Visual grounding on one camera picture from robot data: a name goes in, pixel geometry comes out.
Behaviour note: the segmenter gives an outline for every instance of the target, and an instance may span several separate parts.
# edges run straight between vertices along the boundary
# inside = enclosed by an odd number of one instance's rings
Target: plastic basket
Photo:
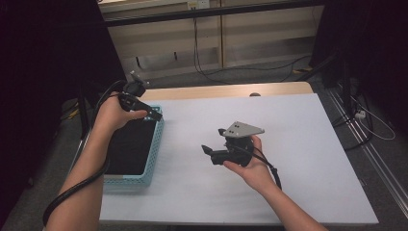
[[[162,108],[158,105],[151,106],[153,110],[158,113],[162,113]],[[152,120],[150,117],[146,117],[144,120]],[[106,185],[139,185],[149,186],[153,177],[154,166],[156,164],[157,155],[159,152],[160,140],[162,138],[163,128],[165,121],[162,118],[156,123],[153,139],[150,145],[150,150],[147,156],[144,172],[141,175],[110,175],[105,174],[104,183]]]

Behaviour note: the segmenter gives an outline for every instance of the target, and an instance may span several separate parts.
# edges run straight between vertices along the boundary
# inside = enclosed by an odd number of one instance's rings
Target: metal rail
[[[175,13],[158,13],[146,16],[129,16],[129,17],[119,17],[110,18],[105,21],[98,22],[88,22],[82,24],[63,24],[59,25],[59,28],[100,28],[100,27],[117,27],[126,26],[142,23],[160,22],[160,21],[171,21],[180,20],[188,18],[198,18],[198,17],[208,17],[208,16],[220,16],[236,13],[255,13],[255,12],[265,12],[265,11],[276,11],[284,9],[294,9],[303,7],[314,7],[324,5],[328,0],[292,0],[292,1],[281,1],[265,4],[253,4],[245,6],[235,6],[235,7],[221,7],[221,8],[210,8],[195,11],[182,11]]]

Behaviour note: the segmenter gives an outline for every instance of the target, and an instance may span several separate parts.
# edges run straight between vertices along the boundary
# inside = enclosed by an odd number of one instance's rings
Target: wire
[[[215,80],[215,79],[212,79],[212,78],[208,77],[208,75],[205,74],[204,71],[201,69],[200,58],[199,58],[199,55],[198,55],[197,19],[194,18],[194,19],[193,19],[193,22],[194,22],[194,67],[195,67],[195,70],[196,70],[199,74],[201,74],[202,76],[204,76],[206,79],[208,79],[208,80],[210,80],[210,81],[218,82],[218,83],[226,84],[226,85],[232,85],[231,83],[228,83],[228,82],[225,82],[225,81],[221,81],[221,80]]]
[[[67,198],[78,192],[79,190],[83,189],[85,186],[89,185],[90,183],[94,182],[98,179],[102,174],[104,174],[109,168],[109,158],[105,160],[104,165],[95,172],[91,177],[81,181],[80,183],[76,184],[75,186],[69,188],[65,192],[61,193],[57,198],[55,198],[45,209],[44,214],[42,215],[42,223],[44,226],[47,225],[47,222],[52,214],[52,212]]]
[[[270,164],[270,162],[268,162],[267,157],[265,157],[264,153],[259,148],[254,146],[254,148],[257,151],[259,151],[263,157],[260,157],[255,153],[251,153],[248,150],[243,149],[241,147],[238,147],[236,145],[233,145],[231,143],[229,143],[229,145],[236,148],[236,149],[238,149],[238,150],[240,150],[240,151],[242,151],[242,152],[244,152],[244,153],[246,153],[246,154],[248,154],[248,155],[251,155],[251,156],[255,157],[256,159],[258,159],[258,160],[262,161],[263,163],[265,163],[269,167],[270,172],[273,175],[273,178],[275,178],[276,185],[279,187],[279,189],[282,190],[282,184],[281,184],[281,181],[280,181],[280,178],[279,178],[279,175],[278,175],[278,169],[276,169],[273,165]]]
[[[198,29],[197,29],[197,19],[194,18],[194,19],[193,19],[193,22],[194,22],[194,57],[193,57],[194,67],[195,67],[195,70],[196,70],[199,74],[203,75],[205,78],[207,78],[207,79],[210,80],[210,81],[214,81],[214,82],[218,82],[218,83],[226,84],[226,85],[232,85],[231,83],[228,83],[228,82],[225,82],[225,81],[220,81],[220,80],[212,79],[212,78],[209,77],[209,75],[214,75],[214,74],[220,73],[220,72],[222,72],[222,71],[228,71],[228,70],[261,70],[261,71],[264,70],[264,71],[267,71],[267,70],[275,70],[275,69],[281,69],[281,68],[285,68],[285,67],[291,66],[291,71],[290,71],[290,73],[288,74],[288,76],[286,76],[284,79],[282,79],[281,81],[279,81],[279,82],[284,82],[286,79],[288,79],[288,78],[291,76],[291,74],[292,74],[292,72],[293,72],[293,66],[294,66],[294,64],[296,64],[296,63],[299,62],[300,60],[303,60],[303,59],[305,59],[305,58],[310,58],[310,57],[311,57],[310,55],[303,56],[303,57],[300,57],[300,58],[298,58],[298,59],[296,59],[296,60],[294,60],[294,61],[292,61],[292,62],[290,62],[290,63],[288,63],[288,64],[284,64],[284,65],[277,66],[277,67],[271,67],[271,68],[231,67],[231,68],[223,68],[223,69],[215,70],[215,71],[213,71],[213,72],[207,72],[207,73],[205,73],[205,72],[202,70],[202,68],[201,68],[201,64],[200,64],[200,60],[199,60],[199,54],[198,54],[198,38],[197,38]]]
[[[384,138],[384,137],[379,136],[378,134],[376,134],[376,133],[374,133],[374,132],[372,131],[372,130],[373,130],[372,128],[368,128],[368,127],[363,123],[363,121],[361,120],[361,118],[359,118],[359,121],[360,121],[361,125],[362,125],[368,132],[370,132],[371,134],[375,135],[377,138],[382,139],[382,140],[384,140],[384,141],[392,141],[393,139],[395,139],[396,134],[395,134],[394,130],[393,130],[390,126],[388,126],[386,122],[384,122],[384,121],[383,121],[381,118],[379,118],[377,115],[375,115],[375,114],[373,114],[372,112],[370,112],[370,110],[368,110],[368,109],[366,109],[365,107],[363,107],[363,105],[361,105],[361,104],[360,104],[357,100],[355,100],[353,97],[352,97],[351,99],[354,100],[354,101],[355,101],[364,111],[366,111],[369,115],[373,116],[374,118],[378,119],[382,124],[384,124],[384,125],[393,133],[393,136],[392,136],[391,138]]]
[[[95,105],[95,108],[93,109],[93,115],[92,115],[92,121],[90,124],[90,129],[93,127],[93,124],[96,120],[96,115],[99,112],[99,109],[101,105],[105,102],[106,99],[110,97],[117,96],[117,94],[113,94],[108,96],[108,94],[118,85],[120,84],[126,84],[127,82],[125,80],[119,80],[114,82],[110,87],[108,87],[107,90],[102,94],[102,96],[99,98],[98,102]],[[69,188],[65,192],[61,193],[57,198],[55,198],[45,209],[43,215],[42,215],[42,223],[44,226],[47,225],[47,222],[52,214],[52,212],[61,204],[63,203],[67,198],[78,192],[79,190],[83,189],[87,185],[91,184],[94,182],[96,179],[98,179],[101,175],[103,175],[109,168],[110,164],[110,158],[109,156],[106,157],[104,165],[97,171],[95,172],[92,176],[89,178],[81,181],[80,183],[76,184],[75,186]]]
[[[368,101],[367,101],[367,98],[366,98],[364,95],[363,95],[363,98],[364,98],[365,104],[367,105],[367,108],[368,108],[368,107],[369,107],[369,103],[368,103]],[[371,118],[371,116],[368,116],[367,123],[368,123],[368,125],[369,125],[369,128],[373,131],[372,118]],[[354,145],[354,146],[345,148],[344,151],[350,151],[350,150],[352,150],[352,149],[355,149],[355,148],[357,148],[357,147],[360,147],[360,146],[362,146],[362,145],[368,143],[371,139],[372,139],[372,133],[369,133],[369,134],[367,135],[367,137],[366,137],[365,140],[363,140],[363,141],[357,143],[357,144]]]

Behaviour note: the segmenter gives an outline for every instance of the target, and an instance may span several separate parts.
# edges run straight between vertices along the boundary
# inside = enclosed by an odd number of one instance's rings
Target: black device
[[[213,165],[222,165],[224,161],[230,161],[246,167],[254,151],[254,145],[249,136],[264,133],[265,130],[236,121],[227,130],[220,128],[218,132],[220,136],[225,137],[227,150],[214,151],[206,145],[201,145],[204,153],[211,156]]]
[[[136,111],[136,110],[146,110],[147,116],[150,118],[160,121],[162,115],[155,110],[153,110],[147,104],[138,100],[145,92],[146,88],[143,85],[143,81],[137,76],[132,74],[134,81],[127,83],[123,87],[123,92],[121,92],[117,98],[119,99],[120,106],[126,112]]]

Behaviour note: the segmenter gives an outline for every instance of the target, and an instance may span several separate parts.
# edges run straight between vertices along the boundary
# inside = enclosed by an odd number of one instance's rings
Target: white table
[[[201,144],[224,149],[218,128],[241,121],[264,128],[268,160],[283,190],[324,224],[378,220],[316,94],[148,101],[165,129],[152,184],[104,192],[101,221],[274,225],[264,199],[235,173],[213,166]]]

